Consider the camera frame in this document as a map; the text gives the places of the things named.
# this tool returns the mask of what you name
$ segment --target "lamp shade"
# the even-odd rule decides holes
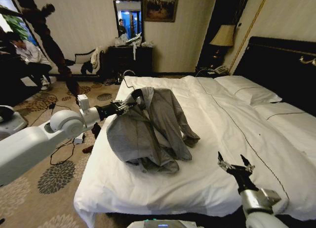
[[[233,46],[234,29],[235,25],[222,25],[210,44],[218,46]]]

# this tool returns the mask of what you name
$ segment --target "dresser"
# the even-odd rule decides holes
[[[107,59],[112,76],[125,70],[133,70],[137,76],[153,75],[153,48],[137,47],[136,60],[134,60],[132,46],[111,46],[108,48]]]

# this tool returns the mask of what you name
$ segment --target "carpet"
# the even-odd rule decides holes
[[[96,82],[79,84],[81,93],[88,96],[90,106],[109,104],[119,89],[118,85],[104,86]],[[48,106],[53,102],[56,107],[52,112]],[[74,96],[62,81],[55,82],[51,90],[41,91],[14,107],[27,119],[29,126],[38,126],[49,120],[52,113],[68,108],[79,111]],[[1,228],[86,227],[73,206],[75,192],[90,156],[82,153],[82,149],[95,142],[91,131],[85,135],[84,143],[75,145],[73,156],[64,164],[50,165],[48,157],[14,182],[0,188],[0,219],[5,219]],[[62,147],[52,157],[52,163],[68,158],[72,148],[72,144]],[[104,214],[98,216],[96,227],[118,226]]]

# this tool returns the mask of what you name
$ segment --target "man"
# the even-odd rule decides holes
[[[118,37],[120,37],[122,34],[126,33],[126,29],[123,26],[123,20],[122,19],[119,19],[118,22],[119,22],[119,36]]]
[[[50,82],[48,72],[51,70],[51,65],[43,53],[31,42],[25,39],[22,40],[20,36],[14,32],[7,32],[6,38],[15,45],[16,53],[19,54],[27,64],[27,71],[32,75],[32,80],[41,87],[41,90],[47,90]]]

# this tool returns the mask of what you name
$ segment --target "white pillow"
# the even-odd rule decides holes
[[[252,106],[282,100],[274,92],[242,76],[221,76],[215,78],[215,80],[231,94]]]
[[[288,103],[258,105],[254,109],[316,166],[316,117]]]

